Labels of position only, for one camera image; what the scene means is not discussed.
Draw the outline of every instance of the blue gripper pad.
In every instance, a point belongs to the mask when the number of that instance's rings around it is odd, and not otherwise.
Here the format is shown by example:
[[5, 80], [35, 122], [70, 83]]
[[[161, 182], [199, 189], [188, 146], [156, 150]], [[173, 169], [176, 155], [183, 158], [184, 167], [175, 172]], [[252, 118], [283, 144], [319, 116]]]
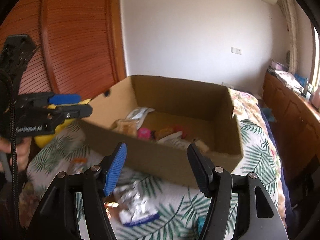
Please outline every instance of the blue gripper pad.
[[116, 153], [116, 157], [113, 159], [113, 162], [111, 163], [110, 168], [106, 174], [106, 183], [103, 188], [103, 192], [106, 196], [109, 196], [110, 193], [114, 191], [126, 157], [127, 146], [123, 143]]
[[54, 95], [49, 99], [50, 104], [58, 105], [71, 105], [79, 104], [81, 97], [77, 94], [66, 94], [66, 95]]

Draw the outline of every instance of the wall outlet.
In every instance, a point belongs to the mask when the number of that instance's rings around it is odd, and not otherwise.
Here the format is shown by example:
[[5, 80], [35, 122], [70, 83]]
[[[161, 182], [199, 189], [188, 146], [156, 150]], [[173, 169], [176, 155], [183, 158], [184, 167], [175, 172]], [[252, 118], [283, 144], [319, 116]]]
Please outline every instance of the wall outlet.
[[235, 53], [235, 54], [239, 54], [239, 55], [241, 55], [242, 54], [242, 50], [241, 49], [237, 49], [237, 48], [231, 48], [231, 52], [232, 53]]

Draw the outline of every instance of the bed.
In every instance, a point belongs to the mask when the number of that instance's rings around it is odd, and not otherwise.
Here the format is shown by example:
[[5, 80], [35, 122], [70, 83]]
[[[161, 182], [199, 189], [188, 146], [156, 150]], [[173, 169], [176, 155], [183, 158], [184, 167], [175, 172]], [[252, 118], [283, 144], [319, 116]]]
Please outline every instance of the bed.
[[[239, 120], [244, 150], [244, 158], [233, 174], [246, 175], [252, 171], [257, 173], [286, 226], [284, 191], [287, 189], [283, 184], [281, 162], [268, 122], [254, 96], [236, 90], [229, 91], [235, 105], [234, 114]], [[75, 122], [59, 133], [31, 161], [28, 178], [36, 192], [42, 195], [55, 175], [59, 171], [67, 170], [74, 157], [86, 157], [88, 168], [101, 161], [102, 156], [89, 149], [84, 139], [84, 133]], [[198, 220], [206, 216], [210, 199], [205, 198], [197, 189], [177, 186], [124, 167], [119, 183], [134, 181], [139, 181], [143, 193], [148, 195], [158, 208], [160, 218], [129, 228], [122, 226], [116, 216], [112, 216], [110, 223], [117, 239], [197, 239]], [[77, 211], [81, 237], [89, 239], [80, 193], [77, 195]], [[225, 239], [232, 239], [236, 212], [237, 195], [233, 194]]]

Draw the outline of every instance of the open cardboard box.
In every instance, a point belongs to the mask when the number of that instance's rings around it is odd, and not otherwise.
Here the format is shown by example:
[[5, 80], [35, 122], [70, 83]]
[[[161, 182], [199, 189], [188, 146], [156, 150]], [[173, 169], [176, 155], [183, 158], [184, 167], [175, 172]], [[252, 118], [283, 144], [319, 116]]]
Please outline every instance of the open cardboard box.
[[186, 151], [152, 141], [143, 141], [111, 129], [118, 119], [138, 106], [154, 108], [142, 127], [160, 130], [180, 125], [186, 140], [199, 138], [210, 147], [207, 154], [216, 166], [231, 172], [243, 158], [239, 127], [232, 117], [233, 103], [224, 86], [158, 76], [130, 76], [114, 85], [110, 95], [90, 103], [93, 113], [80, 122], [87, 144], [110, 155], [118, 142], [128, 146], [125, 165], [167, 181], [197, 188]]

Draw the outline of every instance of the finger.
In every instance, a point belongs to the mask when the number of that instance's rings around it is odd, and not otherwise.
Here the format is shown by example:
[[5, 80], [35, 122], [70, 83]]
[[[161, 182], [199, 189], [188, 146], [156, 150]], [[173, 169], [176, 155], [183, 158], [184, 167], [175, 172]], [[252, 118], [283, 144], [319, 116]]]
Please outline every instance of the finger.
[[25, 158], [25, 157], [18, 157], [18, 171], [23, 171], [29, 162], [29, 158]]
[[0, 151], [5, 153], [11, 152], [10, 142], [2, 137], [0, 137]]
[[31, 137], [23, 138], [22, 142], [17, 145], [17, 156], [28, 155], [30, 152]]

